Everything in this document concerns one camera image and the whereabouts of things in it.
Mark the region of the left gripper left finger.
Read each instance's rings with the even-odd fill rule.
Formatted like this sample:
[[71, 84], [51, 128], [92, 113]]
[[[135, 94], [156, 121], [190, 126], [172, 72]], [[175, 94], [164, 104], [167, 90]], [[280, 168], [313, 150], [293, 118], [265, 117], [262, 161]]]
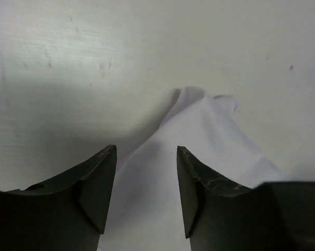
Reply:
[[0, 191], [0, 250], [96, 250], [116, 171], [116, 146], [25, 190]]

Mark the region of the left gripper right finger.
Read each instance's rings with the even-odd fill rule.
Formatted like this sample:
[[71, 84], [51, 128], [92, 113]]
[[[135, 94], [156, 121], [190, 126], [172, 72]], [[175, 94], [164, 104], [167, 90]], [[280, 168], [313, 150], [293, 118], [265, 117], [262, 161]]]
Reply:
[[253, 189], [177, 149], [185, 236], [192, 250], [315, 250], [315, 182]]

